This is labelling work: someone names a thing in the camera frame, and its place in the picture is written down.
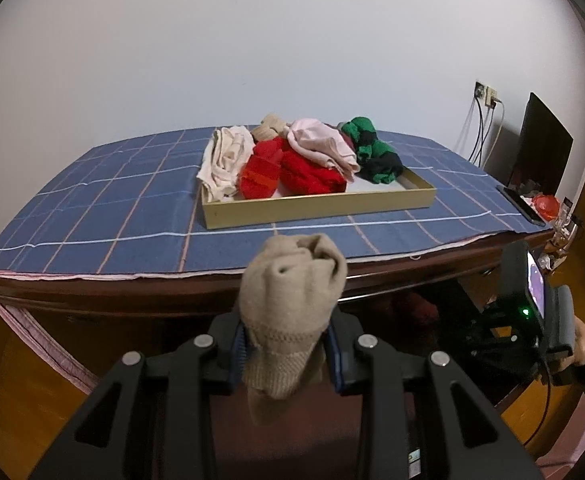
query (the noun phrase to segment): green cloth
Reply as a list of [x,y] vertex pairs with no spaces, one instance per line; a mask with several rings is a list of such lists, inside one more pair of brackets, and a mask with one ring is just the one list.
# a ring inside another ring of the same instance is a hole
[[339,129],[351,138],[357,163],[362,167],[359,176],[375,184],[390,184],[404,167],[397,153],[377,138],[377,130],[368,117],[355,117],[339,123]]

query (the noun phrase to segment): human hand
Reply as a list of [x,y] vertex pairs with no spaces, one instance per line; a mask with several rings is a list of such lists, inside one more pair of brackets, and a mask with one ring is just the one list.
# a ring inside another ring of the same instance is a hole
[[585,365],[585,323],[575,316],[575,349],[573,355],[561,359],[551,370],[553,374],[565,370],[570,365]]

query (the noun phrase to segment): cable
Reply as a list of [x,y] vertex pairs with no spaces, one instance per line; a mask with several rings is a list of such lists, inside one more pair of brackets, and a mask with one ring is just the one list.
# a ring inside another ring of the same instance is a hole
[[[492,121],[495,118],[495,107],[490,108],[489,110],[489,114],[490,112],[492,112],[492,114],[490,115],[490,121],[489,121],[489,127],[484,129],[484,131],[481,134],[481,146],[479,147],[479,153],[477,153],[477,155],[479,155],[479,164],[478,166],[481,168],[481,154],[484,152],[484,142],[486,141],[486,139],[488,139],[489,133],[490,133],[490,127],[492,126]],[[475,160],[473,160],[473,164],[477,161],[477,156],[475,156]]]
[[504,106],[504,103],[502,101],[500,101],[499,99],[495,99],[495,101],[497,103],[501,104],[501,121],[499,121],[499,129],[497,130],[495,140],[493,141],[493,144],[490,147],[489,154],[486,157],[486,160],[484,160],[484,167],[486,166],[486,163],[489,161],[490,155],[492,155],[492,152],[495,149],[495,146],[497,145],[497,141],[499,140],[499,134],[501,133],[502,126],[504,126],[504,117],[506,116],[506,107]]
[[455,146],[453,148],[453,151],[455,153],[459,153],[462,146],[466,142],[466,138],[468,137],[468,130],[471,127],[471,122],[473,121],[473,112],[474,111],[475,111],[475,97],[473,96],[473,98],[471,99],[471,106],[470,106],[470,108],[468,108],[468,113],[466,114],[466,120],[463,121],[463,126],[461,127],[461,132],[460,132],[459,137],[457,139],[457,142],[455,142]]
[[475,146],[473,147],[473,151],[471,152],[471,155],[468,157],[469,162],[471,161],[471,158],[473,158],[473,155],[475,154],[475,150],[479,146],[479,139],[481,137],[483,137],[483,131],[484,131],[484,114],[481,111],[481,104],[479,103],[479,98],[477,96],[475,96],[475,102],[477,103],[477,108],[479,108],[479,131],[477,132],[477,140],[475,141]]
[[534,439],[535,436],[537,436],[537,433],[539,433],[539,430],[541,430],[541,427],[543,426],[544,422],[546,421],[546,416],[548,415],[548,409],[551,406],[551,387],[553,386],[553,380],[551,379],[551,370],[550,370],[550,368],[548,368],[548,363],[546,362],[546,359],[542,358],[541,364],[543,365],[543,368],[546,371],[546,378],[548,379],[548,392],[546,393],[546,407],[543,409],[543,415],[541,416],[541,420],[540,420],[539,424],[537,425],[537,429],[528,438],[528,440],[526,442],[524,442],[524,447],[528,446],[528,444],[530,444],[530,441],[532,439]]

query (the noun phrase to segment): pink cloth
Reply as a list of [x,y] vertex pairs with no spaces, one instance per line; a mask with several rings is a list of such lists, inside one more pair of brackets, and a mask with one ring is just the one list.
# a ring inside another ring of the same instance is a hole
[[0,316],[32,351],[79,390],[89,394],[99,378],[79,363],[24,308],[0,304]]
[[582,394],[569,423],[553,448],[537,459],[537,465],[547,480],[561,480],[585,451],[585,395]]
[[360,170],[355,152],[339,131],[321,121],[296,120],[290,125],[287,139],[295,152],[324,168],[337,168],[350,182],[353,174]]

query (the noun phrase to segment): electrical socket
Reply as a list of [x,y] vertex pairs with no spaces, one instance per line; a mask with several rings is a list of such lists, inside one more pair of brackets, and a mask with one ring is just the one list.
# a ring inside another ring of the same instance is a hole
[[480,83],[479,81],[475,82],[475,97],[480,101],[486,99],[486,85],[484,83]]
[[486,87],[485,91],[485,103],[488,108],[492,108],[493,101],[497,98],[497,90],[494,88],[490,88],[490,86]]

